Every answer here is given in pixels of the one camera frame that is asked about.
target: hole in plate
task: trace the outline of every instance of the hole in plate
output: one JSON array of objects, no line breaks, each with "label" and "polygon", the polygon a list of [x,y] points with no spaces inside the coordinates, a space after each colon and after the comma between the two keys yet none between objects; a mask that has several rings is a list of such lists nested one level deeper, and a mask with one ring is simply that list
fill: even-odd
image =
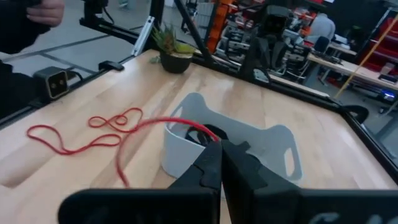
[{"label": "hole in plate", "polygon": [[290,177],[294,171],[294,160],[293,160],[293,153],[292,149],[289,148],[285,151],[285,165],[286,165],[286,174]]}]

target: wooden tabletop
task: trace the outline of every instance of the wooden tabletop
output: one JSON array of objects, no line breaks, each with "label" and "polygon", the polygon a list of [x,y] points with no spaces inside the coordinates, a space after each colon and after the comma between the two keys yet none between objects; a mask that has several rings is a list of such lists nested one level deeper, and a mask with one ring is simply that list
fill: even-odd
[{"label": "wooden tabletop", "polygon": [[[60,100],[0,131],[0,223],[54,224],[61,201],[86,188],[120,188],[116,148],[94,147],[59,156],[25,136],[34,124],[57,128],[66,147],[76,149],[109,128],[92,129],[89,117],[107,118],[140,107],[144,117],[167,116],[193,92],[219,113],[260,128],[283,124],[297,142],[304,173],[301,187],[312,189],[396,189],[396,184],[339,115],[300,100],[192,64],[183,75],[169,74],[148,51]],[[132,116],[130,126],[137,121]],[[57,144],[55,135],[34,134]],[[132,187],[166,188],[174,179],[161,168],[164,125],[135,134],[124,148],[122,167]],[[226,203],[221,222],[230,223]]]},{"label": "wooden tabletop", "polygon": [[332,42],[332,43],[329,44],[329,47],[333,48],[333,49],[336,49],[336,50],[339,50],[339,51],[341,51],[343,53],[346,53],[346,54],[356,55],[355,51],[352,51],[350,49],[346,49],[346,48],[342,47],[340,44],[335,44],[335,43]]},{"label": "wooden tabletop", "polygon": [[[316,57],[313,54],[310,54],[308,56],[308,59],[319,63],[320,65],[329,67],[333,70],[336,70],[337,72],[341,72],[342,74],[345,75],[350,75],[351,73],[355,72],[355,70],[358,68],[359,65],[353,64],[353,63],[349,63],[347,61],[342,61],[341,64],[337,64],[337,63],[331,63],[331,62],[327,62],[325,60],[323,60],[322,58]],[[367,82],[371,82],[375,85],[380,85],[380,86],[384,86],[388,89],[391,90],[398,90],[398,83],[396,84],[391,84],[385,81],[382,81],[379,78],[380,73],[379,72],[374,72],[372,70],[369,70],[367,68],[361,67],[356,73],[355,76],[358,78],[361,78]]]}]

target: plant pot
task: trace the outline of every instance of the plant pot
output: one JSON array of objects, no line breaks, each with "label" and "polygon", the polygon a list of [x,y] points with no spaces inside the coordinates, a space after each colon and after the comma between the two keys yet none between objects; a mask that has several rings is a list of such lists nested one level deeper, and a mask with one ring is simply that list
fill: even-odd
[{"label": "plant pot", "polygon": [[160,52],[160,62],[164,70],[181,74],[186,71],[192,61],[192,55],[190,57],[178,57],[177,55],[169,55],[165,52]]}]

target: person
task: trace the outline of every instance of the person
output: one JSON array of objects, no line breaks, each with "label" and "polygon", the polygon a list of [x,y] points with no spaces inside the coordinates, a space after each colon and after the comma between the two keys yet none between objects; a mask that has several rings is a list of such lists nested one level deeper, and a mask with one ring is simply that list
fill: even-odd
[{"label": "person", "polygon": [[[57,27],[63,17],[63,0],[42,0],[26,7],[23,1],[0,1],[0,52],[19,53],[36,38]],[[13,73],[0,61],[0,119],[23,109],[36,97],[32,77]]]},{"label": "person", "polygon": [[319,37],[326,37],[330,41],[335,36],[335,23],[325,13],[318,13],[311,25],[310,34],[306,40],[315,44]]}]

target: potted plant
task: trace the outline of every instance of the potted plant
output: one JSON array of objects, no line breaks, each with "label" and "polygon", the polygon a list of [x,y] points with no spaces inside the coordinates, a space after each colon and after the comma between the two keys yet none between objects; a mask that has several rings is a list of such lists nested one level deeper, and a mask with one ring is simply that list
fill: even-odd
[{"label": "potted plant", "polygon": [[177,41],[173,26],[154,27],[152,36],[160,48],[160,62],[170,73],[183,73],[191,64],[195,48]]}]

